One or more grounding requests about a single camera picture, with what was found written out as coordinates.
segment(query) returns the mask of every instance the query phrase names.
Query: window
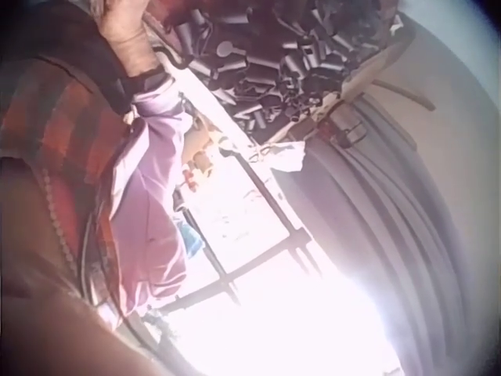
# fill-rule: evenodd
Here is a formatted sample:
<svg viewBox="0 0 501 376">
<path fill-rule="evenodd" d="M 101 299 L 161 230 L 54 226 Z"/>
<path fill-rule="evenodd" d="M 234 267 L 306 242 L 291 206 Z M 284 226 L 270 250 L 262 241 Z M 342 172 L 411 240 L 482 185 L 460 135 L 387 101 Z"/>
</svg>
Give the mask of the window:
<svg viewBox="0 0 501 376">
<path fill-rule="evenodd" d="M 178 349 L 207 376 L 381 376 L 398 368 L 370 300 L 314 241 L 289 234 L 245 168 L 234 157 L 219 161 L 189 200 L 210 249 L 189 262 L 190 282 L 164 311 Z M 299 228 L 261 170 L 289 227 Z M 272 257 L 254 262 L 270 248 Z"/>
</svg>

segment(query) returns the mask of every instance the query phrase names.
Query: red plaid fabric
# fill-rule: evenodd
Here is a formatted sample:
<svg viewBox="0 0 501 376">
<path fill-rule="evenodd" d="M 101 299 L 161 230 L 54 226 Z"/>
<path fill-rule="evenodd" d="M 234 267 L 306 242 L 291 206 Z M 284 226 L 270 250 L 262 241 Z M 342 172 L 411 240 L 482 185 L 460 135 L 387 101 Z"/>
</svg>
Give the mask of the red plaid fabric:
<svg viewBox="0 0 501 376">
<path fill-rule="evenodd" d="M 95 220 L 88 259 L 103 257 L 119 301 L 120 269 L 110 227 L 111 168 L 130 129 L 80 71 L 41 57 L 0 66 L 0 150 L 46 168 L 72 187 Z"/>
</svg>

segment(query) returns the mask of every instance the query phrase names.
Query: window glass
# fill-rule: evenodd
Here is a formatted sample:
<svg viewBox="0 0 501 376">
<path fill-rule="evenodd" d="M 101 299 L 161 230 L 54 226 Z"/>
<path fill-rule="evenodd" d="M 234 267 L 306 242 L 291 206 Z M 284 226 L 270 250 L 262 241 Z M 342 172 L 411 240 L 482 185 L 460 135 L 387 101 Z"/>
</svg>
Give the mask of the window glass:
<svg viewBox="0 0 501 376">
<path fill-rule="evenodd" d="M 288 235 L 234 157 L 214 163 L 211 177 L 193 195 L 189 208 L 226 272 Z"/>
</svg>

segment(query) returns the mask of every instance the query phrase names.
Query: wrist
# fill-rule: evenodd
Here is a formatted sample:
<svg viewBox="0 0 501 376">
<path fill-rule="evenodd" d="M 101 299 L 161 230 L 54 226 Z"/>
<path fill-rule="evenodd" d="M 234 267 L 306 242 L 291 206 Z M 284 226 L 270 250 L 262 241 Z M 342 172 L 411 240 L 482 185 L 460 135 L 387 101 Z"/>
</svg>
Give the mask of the wrist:
<svg viewBox="0 0 501 376">
<path fill-rule="evenodd" d="M 110 44 L 122 63 L 127 76 L 136 77 L 160 66 L 160 61 L 151 47 L 150 40 L 144 28 L 135 34 L 117 34 L 113 38 L 103 37 Z"/>
</svg>

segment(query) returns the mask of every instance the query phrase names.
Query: white wall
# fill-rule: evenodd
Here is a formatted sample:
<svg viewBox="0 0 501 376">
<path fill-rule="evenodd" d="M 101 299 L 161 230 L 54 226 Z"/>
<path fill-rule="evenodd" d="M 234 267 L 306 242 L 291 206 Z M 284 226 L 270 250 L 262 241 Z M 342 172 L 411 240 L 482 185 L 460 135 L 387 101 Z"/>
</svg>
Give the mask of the white wall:
<svg viewBox="0 0 501 376">
<path fill-rule="evenodd" d="M 428 112 L 385 89 L 372 86 L 367 91 L 416 140 L 460 231 L 467 250 L 473 329 L 478 333 L 468 338 L 476 350 L 469 361 L 480 361 L 485 355 L 482 346 L 492 344 L 498 334 L 499 112 L 471 72 L 422 28 L 404 56 L 380 78 L 424 94 L 437 107 Z"/>
<path fill-rule="evenodd" d="M 471 0 L 401 0 L 400 9 L 444 42 L 499 105 L 499 37 Z"/>
</svg>

